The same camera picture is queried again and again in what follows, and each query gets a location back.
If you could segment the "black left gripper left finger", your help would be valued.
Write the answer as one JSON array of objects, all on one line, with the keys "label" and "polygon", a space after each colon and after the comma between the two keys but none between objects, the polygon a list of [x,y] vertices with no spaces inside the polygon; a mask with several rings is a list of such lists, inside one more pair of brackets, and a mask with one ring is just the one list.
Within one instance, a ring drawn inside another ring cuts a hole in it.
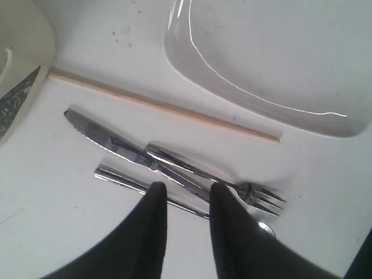
[{"label": "black left gripper left finger", "polygon": [[160,182],[100,243],[47,278],[160,278],[167,243],[167,191]]}]

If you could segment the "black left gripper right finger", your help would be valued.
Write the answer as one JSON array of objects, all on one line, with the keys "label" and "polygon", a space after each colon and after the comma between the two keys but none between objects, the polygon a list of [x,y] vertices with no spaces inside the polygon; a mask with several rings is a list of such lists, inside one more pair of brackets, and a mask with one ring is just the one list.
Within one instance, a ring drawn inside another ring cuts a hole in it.
[{"label": "black left gripper right finger", "polygon": [[218,278],[335,278],[262,230],[224,184],[211,187],[209,216]]}]

